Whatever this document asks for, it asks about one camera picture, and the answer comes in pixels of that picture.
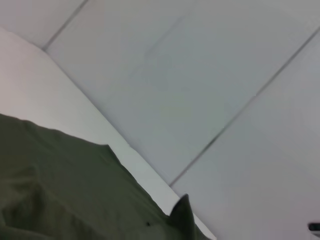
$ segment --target white ceiling tile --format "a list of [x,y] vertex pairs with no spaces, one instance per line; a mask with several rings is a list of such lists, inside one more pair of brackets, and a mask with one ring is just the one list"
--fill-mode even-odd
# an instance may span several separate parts
[[320,35],[173,186],[219,240],[309,240],[320,220]]
[[101,105],[194,0],[89,1],[47,52]]

